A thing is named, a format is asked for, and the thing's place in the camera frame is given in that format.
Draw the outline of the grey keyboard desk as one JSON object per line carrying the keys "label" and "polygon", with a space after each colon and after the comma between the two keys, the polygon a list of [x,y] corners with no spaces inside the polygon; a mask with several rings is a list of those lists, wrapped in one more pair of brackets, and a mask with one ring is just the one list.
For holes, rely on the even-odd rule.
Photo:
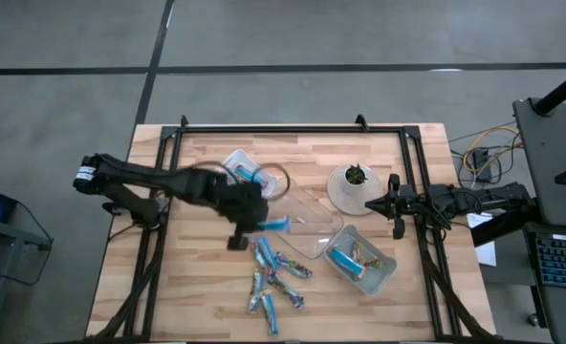
{"label": "grey keyboard desk", "polygon": [[555,344],[566,344],[566,288],[544,285],[540,281],[533,245],[533,240],[540,234],[566,235],[566,226],[527,223],[523,227],[523,232],[539,298],[536,311],[540,325],[549,330]]}

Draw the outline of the black aluminium frame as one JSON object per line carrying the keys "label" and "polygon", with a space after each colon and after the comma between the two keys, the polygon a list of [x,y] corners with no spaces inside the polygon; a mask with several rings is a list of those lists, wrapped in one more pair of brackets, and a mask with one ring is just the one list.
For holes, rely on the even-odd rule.
{"label": "black aluminium frame", "polygon": [[[181,164],[219,161],[236,149],[258,162],[276,162],[299,188],[329,206],[326,183],[345,163],[371,168],[382,180],[453,184],[456,173],[446,131],[440,123],[225,126],[191,125],[180,147]],[[276,293],[278,339],[286,342],[405,341],[434,339],[417,231],[392,236],[393,224],[379,214],[348,216],[377,248],[394,258],[396,270],[383,288],[368,296],[353,287],[324,258],[309,262],[313,276],[287,282],[306,300],[294,308]],[[142,239],[127,216],[112,225],[95,301],[86,330],[88,344],[104,344],[98,333],[128,296]],[[229,251],[232,225],[213,211],[174,202],[163,244],[163,265],[153,308],[141,297],[133,334],[119,333],[111,344],[148,342],[250,342],[268,339],[262,312],[248,312],[254,256]]]}

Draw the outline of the white plastic handled bin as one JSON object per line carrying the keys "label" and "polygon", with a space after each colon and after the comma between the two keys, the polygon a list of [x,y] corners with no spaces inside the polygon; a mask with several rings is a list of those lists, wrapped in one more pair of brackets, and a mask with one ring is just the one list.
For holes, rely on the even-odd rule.
{"label": "white plastic handled bin", "polygon": [[262,196],[267,200],[275,199],[275,192],[278,188],[278,179],[267,172],[266,164],[258,164],[253,161],[249,155],[242,149],[237,149],[233,151],[226,159],[223,161],[223,166],[227,168],[233,175],[238,179],[239,182],[246,182],[242,178],[239,178],[235,173],[235,168],[238,164],[242,164],[249,169],[249,171],[257,173],[260,177],[264,178],[269,182],[268,186],[265,188],[261,187]]}

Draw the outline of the black rainbow backlit keyboard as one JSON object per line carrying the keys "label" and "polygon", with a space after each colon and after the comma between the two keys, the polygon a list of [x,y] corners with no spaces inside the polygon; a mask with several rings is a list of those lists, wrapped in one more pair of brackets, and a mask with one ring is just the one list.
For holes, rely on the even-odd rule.
{"label": "black rainbow backlit keyboard", "polygon": [[540,281],[566,288],[566,235],[540,234],[533,240]]}

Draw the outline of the brown snack wrapper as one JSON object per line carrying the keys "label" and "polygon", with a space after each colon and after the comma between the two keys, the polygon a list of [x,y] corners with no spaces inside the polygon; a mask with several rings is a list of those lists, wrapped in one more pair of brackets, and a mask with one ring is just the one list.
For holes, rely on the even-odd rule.
{"label": "brown snack wrapper", "polygon": [[261,293],[264,286],[264,272],[262,269],[256,269],[252,275],[252,285],[250,290],[250,301],[248,304],[248,312],[254,313],[258,310],[261,303]]}

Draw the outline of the black pole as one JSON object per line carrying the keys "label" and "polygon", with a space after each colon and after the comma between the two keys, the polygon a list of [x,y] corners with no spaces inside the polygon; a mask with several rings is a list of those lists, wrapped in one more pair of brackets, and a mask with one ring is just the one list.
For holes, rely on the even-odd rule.
{"label": "black pole", "polygon": [[550,117],[551,112],[566,100],[566,80],[555,87],[548,95],[538,100],[533,105],[536,114],[542,117]]}

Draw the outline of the small plant in white pot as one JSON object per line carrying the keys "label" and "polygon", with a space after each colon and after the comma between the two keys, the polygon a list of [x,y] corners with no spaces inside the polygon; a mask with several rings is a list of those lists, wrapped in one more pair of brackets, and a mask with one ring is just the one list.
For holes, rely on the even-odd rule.
{"label": "small plant in white pot", "polygon": [[346,177],[350,168],[351,164],[344,164],[330,174],[327,182],[328,197],[339,211],[347,215],[367,215],[371,209],[367,208],[365,203],[383,196],[384,186],[378,175],[363,165],[359,168],[365,180],[360,184],[350,183]]}

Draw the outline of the blue red granola bar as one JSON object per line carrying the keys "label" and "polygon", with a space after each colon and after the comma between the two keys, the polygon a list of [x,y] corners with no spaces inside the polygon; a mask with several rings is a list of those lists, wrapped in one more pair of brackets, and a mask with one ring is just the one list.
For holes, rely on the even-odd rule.
{"label": "blue red granola bar", "polygon": [[255,261],[257,262],[258,266],[261,267],[264,270],[268,269],[268,262],[265,260],[265,258],[263,257],[259,245],[257,243],[256,240],[251,240],[250,241],[250,249],[253,252]]}
{"label": "blue red granola bar", "polygon": [[273,256],[273,252],[272,249],[270,247],[270,244],[267,240],[266,237],[261,237],[257,240],[257,245],[259,250],[261,251],[261,254],[263,255],[263,257],[265,258],[265,260],[268,262],[269,267],[271,270],[277,271],[278,270],[278,264]]}
{"label": "blue red granola bar", "polygon": [[239,178],[246,180],[250,183],[259,183],[262,188],[268,186],[269,182],[264,178],[260,177],[257,173],[249,171],[247,167],[242,164],[238,164],[235,168],[235,173]]}

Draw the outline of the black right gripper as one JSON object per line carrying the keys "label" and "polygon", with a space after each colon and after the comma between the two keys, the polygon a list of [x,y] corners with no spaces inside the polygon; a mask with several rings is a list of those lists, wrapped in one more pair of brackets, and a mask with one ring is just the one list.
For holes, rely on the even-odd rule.
{"label": "black right gripper", "polygon": [[394,239],[401,239],[405,234],[405,222],[402,219],[402,215],[412,216],[415,220],[416,228],[419,230],[418,237],[426,238],[425,225],[427,223],[428,208],[413,191],[411,185],[401,185],[399,175],[391,174],[388,179],[387,194],[367,201],[365,207],[394,221]]}

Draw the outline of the small succulent in white pot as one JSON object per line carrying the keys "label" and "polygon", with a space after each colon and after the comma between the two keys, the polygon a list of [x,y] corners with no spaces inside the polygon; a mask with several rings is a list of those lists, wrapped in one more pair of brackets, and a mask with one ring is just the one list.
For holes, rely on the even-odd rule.
{"label": "small succulent in white pot", "polygon": [[347,194],[357,193],[367,181],[366,174],[362,167],[357,163],[350,165],[344,172],[343,191]]}

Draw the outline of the grey plastic tray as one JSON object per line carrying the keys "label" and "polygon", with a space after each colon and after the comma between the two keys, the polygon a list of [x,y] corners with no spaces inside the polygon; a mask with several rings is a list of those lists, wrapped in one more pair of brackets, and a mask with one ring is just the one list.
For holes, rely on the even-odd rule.
{"label": "grey plastic tray", "polygon": [[[359,242],[363,246],[363,253],[368,259],[378,258],[381,260],[382,267],[380,269],[365,269],[363,276],[358,278],[353,276],[348,270],[340,267],[330,258],[330,250],[334,247],[352,258],[351,246],[354,242]],[[354,226],[346,226],[334,236],[324,249],[324,258],[354,287],[369,296],[377,295],[397,268],[395,259],[381,252]]]}

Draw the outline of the white paper sheet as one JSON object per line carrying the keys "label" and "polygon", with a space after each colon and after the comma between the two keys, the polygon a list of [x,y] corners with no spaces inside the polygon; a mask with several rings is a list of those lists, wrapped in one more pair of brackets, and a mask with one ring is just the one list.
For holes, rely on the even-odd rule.
{"label": "white paper sheet", "polygon": [[[486,223],[492,219],[492,215],[489,213],[470,213],[467,215],[468,226],[471,229],[475,229],[477,226]],[[479,247],[475,248],[475,253],[480,265],[485,265],[489,267],[496,267],[496,250],[495,243],[488,242]]]}

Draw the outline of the black power adapter box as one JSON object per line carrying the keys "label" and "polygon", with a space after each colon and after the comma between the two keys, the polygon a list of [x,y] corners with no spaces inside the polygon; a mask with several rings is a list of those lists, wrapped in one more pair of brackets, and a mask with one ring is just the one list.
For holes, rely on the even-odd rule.
{"label": "black power adapter box", "polygon": [[489,160],[490,154],[487,148],[478,148],[471,153],[471,166],[475,169],[474,174],[479,183],[489,183],[491,180]]}

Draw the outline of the clear plastic bin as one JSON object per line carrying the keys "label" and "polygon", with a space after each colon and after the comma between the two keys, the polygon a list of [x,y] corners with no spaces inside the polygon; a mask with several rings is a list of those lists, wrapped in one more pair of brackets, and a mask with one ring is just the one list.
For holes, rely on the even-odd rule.
{"label": "clear plastic bin", "polygon": [[322,255],[325,247],[342,229],[342,217],[311,196],[292,179],[286,177],[277,179],[275,199],[268,200],[267,220],[289,215],[292,229],[289,233],[272,232],[305,258],[315,260]]}

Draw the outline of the blue orange granola bar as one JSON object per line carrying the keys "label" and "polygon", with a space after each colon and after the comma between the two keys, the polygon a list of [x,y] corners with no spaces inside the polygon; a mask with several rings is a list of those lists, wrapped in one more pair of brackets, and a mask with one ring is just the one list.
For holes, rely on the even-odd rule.
{"label": "blue orange granola bar", "polygon": [[289,215],[286,215],[283,218],[267,220],[265,222],[259,223],[258,225],[259,228],[263,231],[289,233],[292,229],[292,220]]}
{"label": "blue orange granola bar", "polygon": [[276,311],[274,307],[274,302],[272,298],[272,292],[270,290],[264,290],[261,292],[261,301],[264,308],[265,317],[268,322],[268,334],[269,336],[277,336],[279,334]]}
{"label": "blue orange granola bar", "polygon": [[334,247],[330,250],[330,258],[340,267],[348,270],[353,276],[361,278],[365,272],[364,266],[356,263],[350,256]]}

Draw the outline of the dark grey side table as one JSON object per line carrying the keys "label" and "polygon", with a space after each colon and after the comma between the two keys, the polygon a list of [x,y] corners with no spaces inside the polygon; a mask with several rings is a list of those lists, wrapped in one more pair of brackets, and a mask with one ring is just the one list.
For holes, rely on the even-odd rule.
{"label": "dark grey side table", "polygon": [[529,99],[512,105],[545,223],[566,226],[566,185],[555,177],[566,172],[566,104],[548,117],[535,113]]}

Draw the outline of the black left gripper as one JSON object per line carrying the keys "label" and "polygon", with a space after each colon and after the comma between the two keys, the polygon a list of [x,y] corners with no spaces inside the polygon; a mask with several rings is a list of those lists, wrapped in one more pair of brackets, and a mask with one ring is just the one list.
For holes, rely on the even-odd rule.
{"label": "black left gripper", "polygon": [[258,224],[268,219],[269,206],[258,183],[228,184],[225,179],[216,179],[209,192],[215,211],[235,224],[228,238],[228,250],[245,250],[249,245],[248,235],[264,235]]}

